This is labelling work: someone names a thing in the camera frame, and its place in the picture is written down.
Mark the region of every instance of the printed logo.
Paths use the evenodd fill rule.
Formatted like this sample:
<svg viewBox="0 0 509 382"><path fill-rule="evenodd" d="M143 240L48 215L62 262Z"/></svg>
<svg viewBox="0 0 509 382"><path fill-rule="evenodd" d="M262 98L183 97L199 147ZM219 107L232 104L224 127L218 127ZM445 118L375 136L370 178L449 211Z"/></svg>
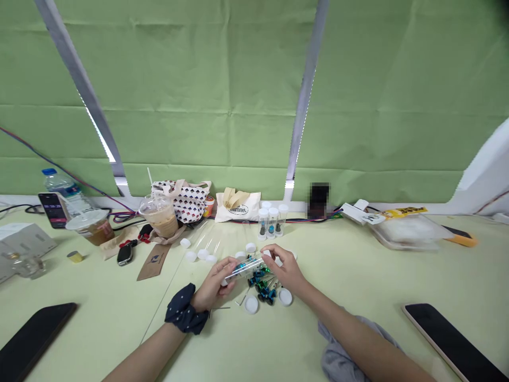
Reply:
<svg viewBox="0 0 509 382"><path fill-rule="evenodd" d="M246 205L241 204L240 206L231 209L230 212L234 215L246 215L249 212L249 208Z"/></svg>

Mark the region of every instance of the phone screen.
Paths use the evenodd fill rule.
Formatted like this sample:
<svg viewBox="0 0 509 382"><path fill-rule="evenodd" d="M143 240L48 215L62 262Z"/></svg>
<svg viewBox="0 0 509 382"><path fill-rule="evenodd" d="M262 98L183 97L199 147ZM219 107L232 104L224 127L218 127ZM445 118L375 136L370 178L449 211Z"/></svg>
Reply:
<svg viewBox="0 0 509 382"><path fill-rule="evenodd" d="M405 309L469 382L509 381L433 306L413 304Z"/></svg>
<svg viewBox="0 0 509 382"><path fill-rule="evenodd" d="M67 217L65 216L64 209L60 203L57 194L39 194L42 208L46 212L46 216L53 228L65 229Z"/></svg>
<svg viewBox="0 0 509 382"><path fill-rule="evenodd" d="M0 350L0 380L24 380L76 307L71 302L36 312Z"/></svg>

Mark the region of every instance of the light green desk surface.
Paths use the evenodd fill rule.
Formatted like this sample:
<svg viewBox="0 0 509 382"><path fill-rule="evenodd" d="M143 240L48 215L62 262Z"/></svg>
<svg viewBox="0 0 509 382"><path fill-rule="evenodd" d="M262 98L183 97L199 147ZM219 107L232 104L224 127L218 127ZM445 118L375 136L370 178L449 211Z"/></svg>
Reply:
<svg viewBox="0 0 509 382"><path fill-rule="evenodd" d="M320 290L382 325L415 359L425 363L437 354L400 306L428 302L509 375L509 227L475 217L433 220L468 231L480 244L466 248L443 240L437 253L391 251L368 228L344 219L287 224L273 242L297 253L304 275ZM37 223L59 246L44 257L49 272L43 277L0 284L0 346L39 308L80 304L28 380L100 380L161 326L173 295L189 282L198 287L209 271L205 262L181 261L185 250L175 245L160 276L136 282L152 245L140 245L133 263L119 267L114 259L104 262L85 239L51 229L45 216L16 212L0 224L15 221ZM240 244L242 227L219 227L229 253ZM272 241L254 242L260 249ZM87 258L73 264L65 258L72 250ZM246 287L235 288L224 301L231 309L215 311L200 336L187 337L160 380L326 380L320 367L326 342L309 309L298 299L288 308L276 300L248 315L233 302Z"/></svg>

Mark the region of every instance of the gray fabric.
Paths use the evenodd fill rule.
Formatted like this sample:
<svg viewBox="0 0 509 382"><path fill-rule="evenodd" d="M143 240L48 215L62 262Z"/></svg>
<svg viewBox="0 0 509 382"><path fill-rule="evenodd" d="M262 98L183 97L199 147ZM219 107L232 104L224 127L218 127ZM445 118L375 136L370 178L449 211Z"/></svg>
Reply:
<svg viewBox="0 0 509 382"><path fill-rule="evenodd" d="M403 349L385 331L383 327L368 320L366 317L355 316L360 322L366 324L375 332L384 337L399 350ZM322 370L325 376L332 382L370 382L370 379L364 375L359 367L352 361L348 353L341 344L330 334L325 325L318 321L318 332L327 340L329 344L325 348L322 356Z"/></svg>

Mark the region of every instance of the dark blue scrunchie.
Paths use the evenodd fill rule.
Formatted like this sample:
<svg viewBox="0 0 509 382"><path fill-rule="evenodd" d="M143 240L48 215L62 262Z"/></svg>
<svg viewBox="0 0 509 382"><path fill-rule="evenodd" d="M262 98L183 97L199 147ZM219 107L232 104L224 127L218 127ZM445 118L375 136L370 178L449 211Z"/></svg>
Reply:
<svg viewBox="0 0 509 382"><path fill-rule="evenodd" d="M191 298L195 294L196 286L184 286L168 304L164 322L174 324L183 333L200 334L208 319L208 310L196 313L191 305Z"/></svg>

